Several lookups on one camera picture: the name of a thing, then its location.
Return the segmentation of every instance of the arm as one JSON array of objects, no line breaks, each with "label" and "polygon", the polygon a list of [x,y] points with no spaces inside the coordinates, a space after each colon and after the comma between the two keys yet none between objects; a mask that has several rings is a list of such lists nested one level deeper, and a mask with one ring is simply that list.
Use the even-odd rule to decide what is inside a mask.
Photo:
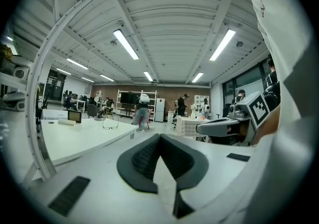
[{"label": "arm", "polygon": [[264,135],[275,133],[278,129],[279,117],[280,117],[280,105],[278,105],[270,113],[269,117],[259,127],[252,144],[257,144]]}]

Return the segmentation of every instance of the glass wall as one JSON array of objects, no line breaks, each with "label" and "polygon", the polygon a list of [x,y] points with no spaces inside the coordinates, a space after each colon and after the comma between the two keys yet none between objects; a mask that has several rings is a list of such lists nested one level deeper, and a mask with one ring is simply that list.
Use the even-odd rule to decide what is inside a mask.
[{"label": "glass wall", "polygon": [[265,90],[264,81],[269,74],[270,69],[265,59],[246,72],[223,83],[224,106],[231,104],[240,89],[245,90],[246,95],[256,91],[263,93]]}]

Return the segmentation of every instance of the brick wall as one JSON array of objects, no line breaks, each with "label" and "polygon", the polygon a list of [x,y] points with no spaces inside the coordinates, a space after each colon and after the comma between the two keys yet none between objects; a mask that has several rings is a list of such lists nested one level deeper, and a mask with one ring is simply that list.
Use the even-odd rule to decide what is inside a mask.
[{"label": "brick wall", "polygon": [[188,115],[191,114],[190,106],[194,103],[195,95],[209,96],[210,89],[202,88],[171,88],[171,87],[143,87],[143,86],[98,86],[93,85],[91,96],[95,97],[97,91],[102,91],[103,98],[109,97],[113,99],[116,103],[118,96],[118,90],[120,91],[145,91],[145,92],[155,92],[159,93],[158,97],[165,99],[165,116],[167,116],[167,111],[169,109],[174,110],[174,101],[180,98],[185,93],[189,95],[189,99],[185,101],[188,106],[186,112]]}]

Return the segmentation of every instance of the black panel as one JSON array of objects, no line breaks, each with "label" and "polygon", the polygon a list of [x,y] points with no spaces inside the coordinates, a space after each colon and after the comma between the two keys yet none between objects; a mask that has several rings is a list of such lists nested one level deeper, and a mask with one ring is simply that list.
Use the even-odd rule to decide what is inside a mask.
[{"label": "black panel", "polygon": [[180,218],[193,209],[182,201],[179,192],[197,186],[208,170],[208,160],[202,153],[168,135],[156,134],[124,152],[117,161],[117,169],[133,189],[157,194],[153,178],[160,156],[176,180],[174,215]]},{"label": "black panel", "polygon": [[90,180],[81,176],[76,177],[68,186],[48,205],[49,208],[67,216],[75,203],[88,186]]},{"label": "black panel", "polygon": [[161,157],[176,180],[177,191],[196,187],[208,170],[208,160],[201,152],[161,134]]},{"label": "black panel", "polygon": [[250,159],[250,156],[245,156],[245,155],[239,155],[235,153],[230,153],[227,158],[232,158],[240,161],[247,162]]},{"label": "black panel", "polygon": [[137,191],[154,194],[158,192],[157,185],[153,183],[153,177],[160,157],[159,140],[160,135],[155,134],[122,153],[117,161],[120,176]]}]

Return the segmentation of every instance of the black pad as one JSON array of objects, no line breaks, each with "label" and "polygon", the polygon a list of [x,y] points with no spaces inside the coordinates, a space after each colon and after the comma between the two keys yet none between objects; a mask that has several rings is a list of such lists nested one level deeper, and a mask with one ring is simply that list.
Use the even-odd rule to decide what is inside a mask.
[{"label": "black pad", "polygon": [[208,170],[208,161],[202,153],[168,135],[155,134],[119,157],[118,172],[135,190],[157,194],[153,178],[160,156],[176,180],[177,191],[197,186]]}]

